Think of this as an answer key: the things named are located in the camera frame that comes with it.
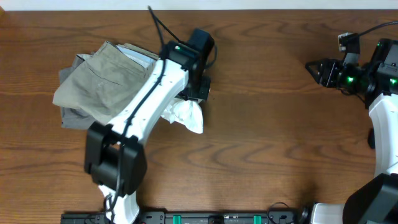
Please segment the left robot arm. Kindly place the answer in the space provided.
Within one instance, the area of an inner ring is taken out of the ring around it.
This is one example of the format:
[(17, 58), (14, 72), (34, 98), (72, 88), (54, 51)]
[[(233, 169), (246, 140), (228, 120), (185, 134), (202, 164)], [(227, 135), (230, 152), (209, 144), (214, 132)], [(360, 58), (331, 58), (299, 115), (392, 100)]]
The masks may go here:
[(146, 141), (173, 100), (205, 101), (210, 92), (212, 36), (195, 29), (186, 42), (170, 41), (149, 79), (132, 101), (108, 124), (88, 129), (84, 170), (104, 194), (105, 223), (134, 223), (139, 215), (136, 190), (147, 171)]

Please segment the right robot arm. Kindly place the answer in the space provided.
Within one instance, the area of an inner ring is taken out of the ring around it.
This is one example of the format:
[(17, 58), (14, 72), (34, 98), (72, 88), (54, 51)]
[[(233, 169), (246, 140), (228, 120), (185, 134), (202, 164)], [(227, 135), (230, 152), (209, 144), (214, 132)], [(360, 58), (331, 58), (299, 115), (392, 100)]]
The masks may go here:
[(359, 66), (359, 34), (338, 37), (341, 60), (308, 62), (325, 88), (362, 96), (373, 124), (368, 144), (376, 152), (374, 178), (344, 204), (315, 203), (308, 223), (397, 223), (397, 41), (380, 39), (370, 62)]

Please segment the white printed t-shirt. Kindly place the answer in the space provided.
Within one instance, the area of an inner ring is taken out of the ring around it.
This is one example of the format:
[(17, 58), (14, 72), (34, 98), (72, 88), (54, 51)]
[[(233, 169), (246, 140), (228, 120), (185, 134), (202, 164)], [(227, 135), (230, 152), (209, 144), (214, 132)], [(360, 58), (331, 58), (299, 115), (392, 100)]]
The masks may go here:
[(170, 124), (178, 122), (193, 133), (203, 133), (203, 113), (196, 101), (174, 98), (167, 105), (161, 117)]

